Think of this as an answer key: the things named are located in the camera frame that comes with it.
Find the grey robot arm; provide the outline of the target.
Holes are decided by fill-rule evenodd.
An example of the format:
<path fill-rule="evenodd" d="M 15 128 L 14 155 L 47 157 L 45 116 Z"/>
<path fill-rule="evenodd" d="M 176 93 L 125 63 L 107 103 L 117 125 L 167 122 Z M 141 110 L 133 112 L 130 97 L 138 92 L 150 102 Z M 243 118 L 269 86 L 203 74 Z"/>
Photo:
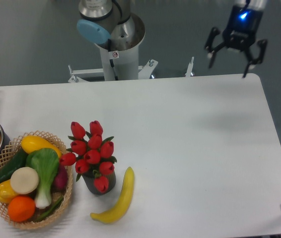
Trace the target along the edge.
<path fill-rule="evenodd" d="M 217 52 L 223 48 L 242 52 L 249 69 L 264 60 L 268 41 L 257 40 L 265 0 L 237 0 L 232 7 L 228 23 L 223 31 L 213 27 L 204 49 L 212 67 Z M 76 28 L 86 40 L 100 50 L 103 75 L 106 81 L 149 79 L 158 62 L 149 60 L 139 65 L 139 45 L 145 36 L 142 20 L 131 12 L 129 0 L 81 0 L 78 5 L 81 19 Z"/>

